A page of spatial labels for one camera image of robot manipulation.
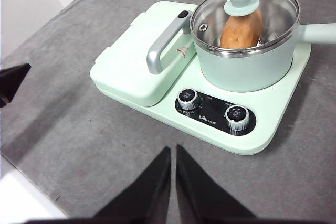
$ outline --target silver knob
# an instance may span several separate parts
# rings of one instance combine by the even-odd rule
[[[177,101],[183,110],[193,110],[200,104],[200,97],[192,88],[182,89],[177,96]]]
[[[250,116],[248,110],[240,105],[232,105],[225,111],[227,125],[233,131],[242,131],[248,127]]]

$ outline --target gray surface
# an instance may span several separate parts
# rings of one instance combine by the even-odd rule
[[[90,80],[99,53],[156,1],[76,0],[7,57],[3,67],[33,67],[2,110],[2,153],[69,216],[93,215],[164,146],[182,143],[258,216],[335,219],[336,46],[313,46],[273,141],[239,156],[105,97]],[[299,1],[303,24],[336,22],[336,0]],[[168,223],[179,223],[174,181]]]

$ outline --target gray handle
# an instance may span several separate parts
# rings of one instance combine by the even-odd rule
[[[308,43],[336,44],[336,23],[300,25],[299,40]]]
[[[183,29],[185,34],[190,33],[189,21],[192,13],[190,10],[182,11],[153,43],[147,54],[147,66],[150,73],[159,74],[162,72],[160,55],[172,38],[181,29]]]

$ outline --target mint green knob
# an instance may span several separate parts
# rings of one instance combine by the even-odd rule
[[[245,16],[259,7],[259,0],[227,0],[224,11],[231,16]]]

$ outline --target sweet potato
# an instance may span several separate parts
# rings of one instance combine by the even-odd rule
[[[225,23],[220,43],[222,48],[237,49],[257,45],[262,30],[262,16],[260,10],[242,16],[230,16]]]

